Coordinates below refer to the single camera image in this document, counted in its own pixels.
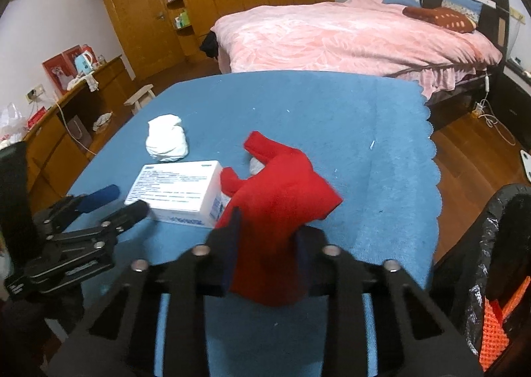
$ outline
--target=bed frame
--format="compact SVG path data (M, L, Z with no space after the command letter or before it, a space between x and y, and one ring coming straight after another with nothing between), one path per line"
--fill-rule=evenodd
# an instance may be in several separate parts
M484 34L503 54L500 65L489 68L487 73L494 85L503 71L509 41L509 0L476 0L483 4L477 30ZM423 8L439 7L442 0L420 0ZM426 103L431 111L429 121L435 130L470 112L485 95L484 74L465 79L451 92L435 93Z

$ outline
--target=wall socket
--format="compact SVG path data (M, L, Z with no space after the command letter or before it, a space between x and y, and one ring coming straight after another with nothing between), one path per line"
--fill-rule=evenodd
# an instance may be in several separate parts
M523 13L518 12L515 8L511 8L511 16L525 25L526 17Z
M35 101L38 97L44 94L44 86L42 84L33 87L30 92L26 94L26 99L28 103Z

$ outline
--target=wooden desk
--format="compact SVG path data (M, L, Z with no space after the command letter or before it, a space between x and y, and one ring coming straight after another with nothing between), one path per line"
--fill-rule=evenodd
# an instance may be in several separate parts
M28 144L28 192L33 212L63 197L93 157L68 134L62 114L67 122L75 116L80 119L92 137L89 150L94 153L132 116L123 103L136 92L136 86L121 58L116 57L97 69L94 78L99 91L91 92L86 82L80 82L24 137ZM107 112L113 113L110 125L102 133L94 133L92 124Z

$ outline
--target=red glove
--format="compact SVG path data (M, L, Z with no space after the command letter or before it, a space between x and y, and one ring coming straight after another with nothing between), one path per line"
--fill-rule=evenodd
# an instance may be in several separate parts
M239 179L221 171L221 190L231 196L216 227L241 209L238 260L231 291L270 306L294 303L304 294L293 234L305 223L323 220L342 199L301 150L252 132L244 147L265 164L257 175Z

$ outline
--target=blue table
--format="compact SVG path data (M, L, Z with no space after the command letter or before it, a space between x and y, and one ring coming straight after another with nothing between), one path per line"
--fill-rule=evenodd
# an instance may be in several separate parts
M315 226L360 260L397 259L421 285L437 243L440 174L432 161L429 112L411 82L348 73L275 71L228 74L182 82L143 108L85 169L71 193L108 184L121 189L114 202L80 218L72 228L95 225L122 205L144 164L147 122L174 114L183 120L186 161L219 160L249 175L242 143L252 130L302 149L315 170L341 194L341 206ZM131 260L176 259L202 243L208 230L145 220L119 237L116 268L84 283L87 305ZM207 298L209 361L216 376L317 376L326 330L326 300L308 298L267 308L230 295ZM369 366L376 373L374 330L366 300ZM161 344L156 374L161 375Z

